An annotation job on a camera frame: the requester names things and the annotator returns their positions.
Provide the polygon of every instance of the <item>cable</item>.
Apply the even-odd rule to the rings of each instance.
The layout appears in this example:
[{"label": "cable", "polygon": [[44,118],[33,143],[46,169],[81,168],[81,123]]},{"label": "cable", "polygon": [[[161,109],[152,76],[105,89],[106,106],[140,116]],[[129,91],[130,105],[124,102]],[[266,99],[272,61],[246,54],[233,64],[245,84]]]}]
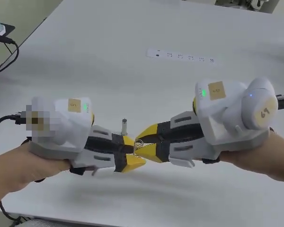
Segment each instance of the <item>cable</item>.
[{"label": "cable", "polygon": [[5,37],[5,36],[1,36],[1,35],[0,35],[0,43],[3,43],[3,44],[13,44],[16,47],[16,56],[15,56],[15,58],[12,61],[10,61],[10,63],[8,63],[6,66],[4,66],[2,69],[0,69],[0,73],[1,73],[2,71],[7,69],[12,63],[14,63],[18,59],[18,57],[19,57],[19,46],[11,38],[8,38],[8,37]]},{"label": "cable", "polygon": [[[16,120],[17,118],[19,118],[20,116],[16,115],[8,115],[8,116],[4,116],[0,118],[0,123],[2,123],[4,120]],[[18,218],[13,218],[11,217],[4,209],[2,201],[0,201],[0,209],[2,211],[2,213],[4,214],[4,216],[6,216],[9,220],[14,221],[14,223],[11,225],[11,227],[16,226],[18,224],[20,224],[20,220],[21,220],[21,216]]]},{"label": "cable", "polygon": [[6,43],[4,43],[4,45],[6,46],[6,48],[9,50],[10,54],[13,54],[13,52],[10,50],[10,48],[7,46]]}]

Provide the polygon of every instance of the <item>metal spring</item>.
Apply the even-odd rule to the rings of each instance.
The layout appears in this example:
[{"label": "metal spring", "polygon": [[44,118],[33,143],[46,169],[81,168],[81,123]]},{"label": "metal spring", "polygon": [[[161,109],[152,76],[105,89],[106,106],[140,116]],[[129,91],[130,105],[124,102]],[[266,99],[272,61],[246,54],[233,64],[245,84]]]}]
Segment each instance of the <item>metal spring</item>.
[{"label": "metal spring", "polygon": [[134,144],[133,144],[133,155],[137,156],[137,157],[140,157],[138,155],[135,154],[135,151],[140,149],[141,147],[144,146],[144,142],[142,140],[135,140],[134,141]]}]

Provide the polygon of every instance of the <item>human hand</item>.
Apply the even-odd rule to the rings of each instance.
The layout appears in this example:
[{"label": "human hand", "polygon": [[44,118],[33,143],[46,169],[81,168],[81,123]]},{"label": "human hand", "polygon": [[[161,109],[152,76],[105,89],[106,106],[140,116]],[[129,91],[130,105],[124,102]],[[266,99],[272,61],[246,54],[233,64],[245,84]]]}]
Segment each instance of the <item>human hand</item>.
[{"label": "human hand", "polygon": [[284,139],[271,132],[264,144],[253,150],[224,151],[220,160],[284,182]]},{"label": "human hand", "polygon": [[0,155],[0,188],[7,193],[16,192],[30,182],[54,176],[68,170],[66,160],[40,158],[28,151],[28,143]]}]

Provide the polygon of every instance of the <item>white table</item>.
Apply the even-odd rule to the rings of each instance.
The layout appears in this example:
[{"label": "white table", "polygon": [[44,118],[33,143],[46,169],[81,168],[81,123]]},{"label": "white table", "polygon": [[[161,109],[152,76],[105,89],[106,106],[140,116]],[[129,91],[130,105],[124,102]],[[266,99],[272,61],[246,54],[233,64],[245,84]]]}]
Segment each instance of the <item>white table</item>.
[{"label": "white table", "polygon": [[[0,117],[25,110],[32,96],[89,96],[96,124],[117,131],[126,117],[137,135],[191,110],[202,78],[267,76],[284,94],[284,18],[163,2],[64,0],[0,74]],[[217,64],[151,59],[148,48]],[[284,136],[284,110],[273,126]],[[25,135],[25,127],[3,123],[0,154]],[[149,161],[128,174],[94,178],[62,173],[3,203],[11,213],[102,226],[284,226],[284,183],[224,163],[188,169]]]}]

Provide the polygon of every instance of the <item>pixelated area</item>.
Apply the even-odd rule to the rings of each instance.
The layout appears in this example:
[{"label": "pixelated area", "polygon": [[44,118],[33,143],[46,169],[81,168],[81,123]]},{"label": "pixelated area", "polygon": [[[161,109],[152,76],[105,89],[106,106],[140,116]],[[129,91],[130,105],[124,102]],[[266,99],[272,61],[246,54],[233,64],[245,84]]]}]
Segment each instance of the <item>pixelated area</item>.
[{"label": "pixelated area", "polygon": [[32,102],[32,105],[26,106],[26,111],[21,113],[21,118],[26,120],[26,130],[32,132],[32,140],[45,142],[49,137],[55,136],[59,120],[55,118],[53,113],[45,111],[43,102]]}]

